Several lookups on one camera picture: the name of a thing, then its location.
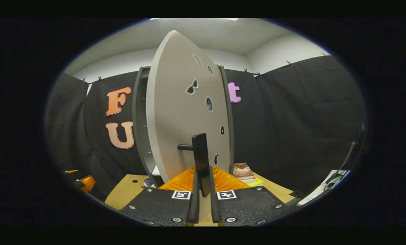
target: letter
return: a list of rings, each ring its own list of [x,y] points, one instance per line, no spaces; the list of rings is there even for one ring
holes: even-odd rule
[[[105,126],[108,129],[109,140],[115,147],[119,149],[129,149],[133,146],[134,143],[132,134],[133,123],[131,121],[125,121],[124,123],[122,123],[124,132],[126,133],[126,142],[121,142],[119,140],[119,136],[117,134],[117,127],[119,127],[118,124],[110,123],[106,124]]]
[[[118,103],[124,105],[124,103],[126,102],[126,95],[120,94],[122,93],[130,94],[130,92],[131,92],[130,87],[109,92],[106,95],[108,96],[108,110],[106,111],[106,115],[111,116],[121,112],[122,109],[119,107]]]
[[[229,87],[229,95],[232,103],[238,103],[241,101],[241,97],[236,96],[236,91],[239,90],[239,87],[235,86],[233,82],[227,84]]]

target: orange object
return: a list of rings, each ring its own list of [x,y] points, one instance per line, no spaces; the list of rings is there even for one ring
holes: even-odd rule
[[[74,173],[74,172],[77,172],[77,171],[79,171],[79,170],[67,170],[67,171],[64,171],[66,174],[71,174],[71,173]]]
[[[87,176],[87,177],[85,177],[83,179],[80,179],[79,181],[84,184],[84,186],[82,186],[81,189],[85,193],[90,192],[93,189],[94,184],[96,183],[96,180],[91,175],[89,175],[89,176]]]
[[[159,189],[171,191],[192,191],[195,166],[183,171],[181,174],[163,184]],[[231,191],[249,188],[246,183],[238,180],[226,171],[212,166],[214,173],[215,191]]]
[[[246,183],[219,168],[212,166],[212,172],[214,173],[215,191],[217,192],[250,188]]]

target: orange plastic rack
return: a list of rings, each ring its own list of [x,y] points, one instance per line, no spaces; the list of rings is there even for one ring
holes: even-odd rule
[[[195,166],[183,171],[181,174],[163,184],[159,189],[170,191],[192,191],[194,170]],[[214,173],[215,191],[231,191],[250,187],[233,175],[215,166],[212,166],[212,172]]]

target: wooden table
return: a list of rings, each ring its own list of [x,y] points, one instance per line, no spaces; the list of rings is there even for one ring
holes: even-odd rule
[[[276,183],[273,183],[259,174],[254,173],[254,175],[264,182],[263,186],[266,187],[272,194],[279,198],[282,202],[287,203],[292,200],[294,197],[289,194],[292,193],[292,190],[284,188]],[[105,200],[105,203],[115,209],[122,209],[127,205],[133,198],[135,198],[141,191],[144,186],[144,180],[149,178],[147,175],[126,175],[118,185],[111,191],[108,197]],[[204,218],[200,220],[195,226],[218,226],[217,224],[212,223],[212,216],[210,214],[210,199],[204,198],[200,193],[200,200],[204,201],[203,205],[200,203],[200,214],[203,214]]]

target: white wall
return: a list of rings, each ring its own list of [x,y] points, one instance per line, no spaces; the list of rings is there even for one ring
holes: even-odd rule
[[[287,34],[251,51],[247,54],[247,60],[254,73],[263,74],[289,65],[286,61],[293,63],[323,56],[321,52],[330,55],[324,48],[297,34]]]
[[[72,76],[83,79],[91,83],[97,81],[99,76],[103,78],[120,75],[132,71],[138,71],[141,66],[152,65],[157,48],[133,51],[119,54],[108,59],[104,59],[77,71]],[[202,49],[214,61],[215,64],[223,65],[225,69],[253,72],[251,65],[245,56],[233,54],[226,51]]]

